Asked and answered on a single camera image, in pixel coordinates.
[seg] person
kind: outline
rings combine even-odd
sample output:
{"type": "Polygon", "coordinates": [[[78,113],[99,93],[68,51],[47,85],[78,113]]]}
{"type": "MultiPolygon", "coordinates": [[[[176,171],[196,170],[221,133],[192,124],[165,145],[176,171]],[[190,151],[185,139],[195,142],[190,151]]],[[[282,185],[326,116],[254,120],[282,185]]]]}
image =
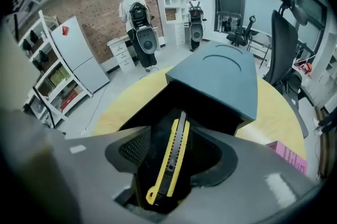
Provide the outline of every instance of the person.
{"type": "Polygon", "coordinates": [[[142,50],[136,37],[136,30],[132,28],[130,22],[131,19],[130,8],[136,2],[146,6],[145,0],[122,0],[122,2],[120,3],[120,18],[122,22],[125,23],[126,32],[130,38],[130,41],[137,53],[137,56],[142,66],[145,68],[146,72],[150,72],[152,66],[157,64],[157,60],[154,54],[147,54],[142,50]]]}
{"type": "MultiPolygon", "coordinates": [[[[193,7],[197,7],[199,6],[201,8],[201,10],[203,10],[202,8],[202,4],[201,2],[197,1],[197,0],[190,0],[187,5],[186,5],[186,8],[187,10],[189,11],[191,8],[193,7]]],[[[196,42],[194,41],[192,38],[191,38],[191,47],[192,49],[190,49],[191,52],[194,52],[198,47],[199,47],[199,44],[200,42],[196,42]]]]}
{"type": "Polygon", "coordinates": [[[319,135],[329,133],[333,128],[337,127],[337,107],[323,120],[314,120],[314,123],[318,125],[316,127],[316,132],[318,132],[319,135]]]}

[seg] black window frame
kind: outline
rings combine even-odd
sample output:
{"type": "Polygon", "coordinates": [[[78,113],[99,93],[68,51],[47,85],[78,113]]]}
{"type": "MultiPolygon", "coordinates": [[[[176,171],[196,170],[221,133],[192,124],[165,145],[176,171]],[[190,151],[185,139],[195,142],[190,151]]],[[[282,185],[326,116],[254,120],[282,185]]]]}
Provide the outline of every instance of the black window frame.
{"type": "MultiPolygon", "coordinates": [[[[320,34],[318,37],[318,41],[316,44],[316,47],[314,50],[312,50],[311,48],[309,48],[305,43],[302,43],[299,41],[299,45],[302,46],[304,48],[304,50],[308,51],[310,53],[310,56],[315,55],[318,51],[318,49],[321,46],[321,42],[323,39],[323,34],[325,31],[325,27],[326,27],[326,16],[327,16],[327,12],[328,12],[328,8],[322,4],[319,0],[313,0],[315,1],[317,4],[319,4],[322,7],[322,21],[319,22],[317,21],[315,18],[308,16],[309,17],[309,22],[312,23],[316,28],[318,28],[320,30],[320,34]]],[[[302,0],[296,0],[296,4],[301,6],[302,4],[302,0]]],[[[214,16],[214,31],[218,32],[217,30],[217,23],[219,20],[219,16],[221,15],[230,15],[230,16],[237,16],[240,17],[241,22],[240,22],[240,27],[242,27],[242,23],[243,23],[243,17],[244,17],[244,6],[245,6],[245,0],[241,0],[241,14],[238,16],[238,14],[232,14],[232,13],[224,13],[224,12],[219,12],[218,11],[218,7],[219,7],[219,0],[215,0],[215,16],[214,16]]],[[[296,24],[296,30],[299,29],[299,25],[298,23],[296,24]]]]}

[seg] pink box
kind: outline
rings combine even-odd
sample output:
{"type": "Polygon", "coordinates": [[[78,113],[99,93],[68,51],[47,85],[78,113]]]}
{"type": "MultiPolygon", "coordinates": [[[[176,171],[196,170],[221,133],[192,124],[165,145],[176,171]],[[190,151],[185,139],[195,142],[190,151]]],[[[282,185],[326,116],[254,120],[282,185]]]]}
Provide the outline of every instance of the pink box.
{"type": "Polygon", "coordinates": [[[280,141],[271,142],[269,144],[266,144],[266,146],[274,150],[277,154],[279,154],[282,158],[284,158],[287,162],[294,166],[298,171],[306,174],[306,171],[308,169],[306,161],[295,152],[291,151],[280,141]]]}

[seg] round wooden table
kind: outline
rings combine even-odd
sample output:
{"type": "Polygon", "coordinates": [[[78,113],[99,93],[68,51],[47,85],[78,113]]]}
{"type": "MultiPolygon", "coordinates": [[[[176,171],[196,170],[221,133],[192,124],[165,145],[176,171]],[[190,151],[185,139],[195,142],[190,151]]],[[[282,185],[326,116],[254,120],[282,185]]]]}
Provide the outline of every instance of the round wooden table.
{"type": "MultiPolygon", "coordinates": [[[[124,90],[99,117],[92,135],[118,131],[167,85],[165,74],[170,69],[171,67],[159,70],[124,90]]],[[[259,144],[278,140],[306,159],[300,124],[286,100],[275,88],[259,77],[257,95],[256,121],[240,128],[236,137],[259,144]]]]}

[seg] refrigerator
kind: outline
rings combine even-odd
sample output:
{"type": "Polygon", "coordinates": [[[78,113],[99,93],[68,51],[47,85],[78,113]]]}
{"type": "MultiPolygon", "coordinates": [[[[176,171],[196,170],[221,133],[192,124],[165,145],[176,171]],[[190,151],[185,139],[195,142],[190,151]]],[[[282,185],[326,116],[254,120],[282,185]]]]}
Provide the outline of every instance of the refrigerator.
{"type": "Polygon", "coordinates": [[[53,30],[52,36],[68,67],[90,93],[110,81],[75,16],[53,30]]]}

